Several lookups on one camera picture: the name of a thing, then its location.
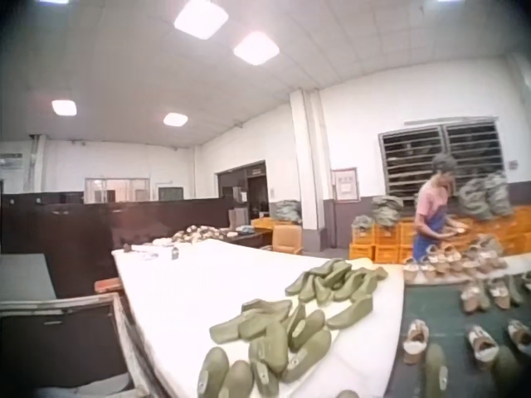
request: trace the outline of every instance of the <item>ceiling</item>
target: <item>ceiling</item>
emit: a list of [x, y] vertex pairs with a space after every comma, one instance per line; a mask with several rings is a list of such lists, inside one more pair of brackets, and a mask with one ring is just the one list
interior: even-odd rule
[[[229, 20], [207, 41], [173, 27], [184, 0], [30, 2], [2, 34], [2, 139], [188, 147], [288, 102], [297, 88], [529, 45], [523, 18], [502, 0], [213, 2]], [[263, 66], [232, 54], [256, 30], [280, 48]], [[74, 100], [77, 116], [55, 115], [57, 99]], [[188, 122], [164, 125], [169, 112]]]

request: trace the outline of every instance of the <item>square light fixture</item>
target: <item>square light fixture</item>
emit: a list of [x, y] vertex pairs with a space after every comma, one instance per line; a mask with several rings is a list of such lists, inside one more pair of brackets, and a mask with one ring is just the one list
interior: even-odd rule
[[77, 108], [74, 101], [69, 99], [56, 99], [51, 102], [51, 107], [59, 116], [76, 116]]
[[177, 15], [173, 25], [179, 30], [206, 40], [229, 19], [229, 14], [209, 0], [190, 0]]
[[164, 124], [172, 127], [181, 127], [188, 121], [188, 116], [185, 114], [167, 114], [164, 118]]
[[253, 32], [234, 49], [234, 55], [251, 65], [262, 65], [280, 53], [279, 47], [262, 32]]
[[38, 2], [51, 2], [53, 4], [68, 4], [70, 0], [37, 0]]

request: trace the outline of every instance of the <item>pink shirt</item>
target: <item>pink shirt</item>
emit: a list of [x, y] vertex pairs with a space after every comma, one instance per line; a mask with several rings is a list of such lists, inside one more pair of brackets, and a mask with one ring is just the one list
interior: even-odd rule
[[431, 181], [427, 181], [418, 192], [417, 214], [429, 220], [447, 203], [448, 191], [444, 187], [434, 187]]

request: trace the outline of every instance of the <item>framed sign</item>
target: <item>framed sign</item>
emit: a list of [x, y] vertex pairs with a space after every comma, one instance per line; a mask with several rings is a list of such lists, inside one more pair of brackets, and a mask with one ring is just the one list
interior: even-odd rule
[[335, 201], [359, 201], [358, 169], [332, 170], [332, 186]]

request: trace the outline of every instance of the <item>person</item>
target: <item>person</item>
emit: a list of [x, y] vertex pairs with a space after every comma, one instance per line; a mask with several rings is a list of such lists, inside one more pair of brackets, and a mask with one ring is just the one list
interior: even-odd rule
[[439, 245], [443, 240], [454, 236], [467, 225], [446, 216], [448, 191], [454, 181], [457, 161], [448, 153], [438, 153], [431, 162], [431, 178], [424, 183], [418, 193], [415, 212], [417, 235], [413, 241], [413, 258], [419, 261], [430, 245]]

